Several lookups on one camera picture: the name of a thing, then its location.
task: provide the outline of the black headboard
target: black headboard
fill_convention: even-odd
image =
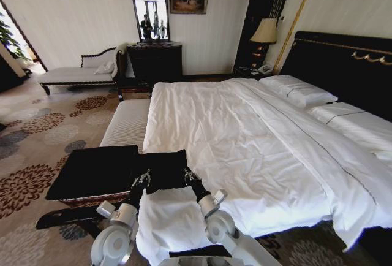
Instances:
[[[392,39],[298,31],[281,75],[392,121]]]

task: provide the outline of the nightstand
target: nightstand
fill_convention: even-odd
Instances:
[[[233,74],[236,77],[242,77],[242,78],[250,78],[250,79],[256,79],[259,80],[261,78],[265,78],[268,76],[272,76],[272,74],[262,74],[260,72],[257,72],[257,69],[254,68],[249,68],[249,67],[242,67],[242,66],[235,66],[233,69]]]

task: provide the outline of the patterned carpet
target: patterned carpet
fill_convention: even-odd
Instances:
[[[34,225],[66,207],[46,201],[47,189],[72,150],[99,146],[119,101],[109,86],[50,89],[47,96],[33,77],[0,93],[0,122],[8,126],[0,132],[0,265],[90,265],[93,239],[83,229]],[[377,265],[359,245],[343,253],[329,222],[258,240],[282,265]],[[136,251],[128,263],[147,264]]]

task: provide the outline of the white duvet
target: white duvet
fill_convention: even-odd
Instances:
[[[255,80],[156,84],[143,152],[182,149],[206,189],[226,189],[222,210],[253,237],[332,219],[350,247],[363,228],[392,225],[388,168]],[[151,265],[210,245],[191,188],[144,195],[138,220]]]

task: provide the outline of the mirror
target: mirror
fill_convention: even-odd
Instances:
[[[140,41],[170,41],[167,0],[133,2]]]

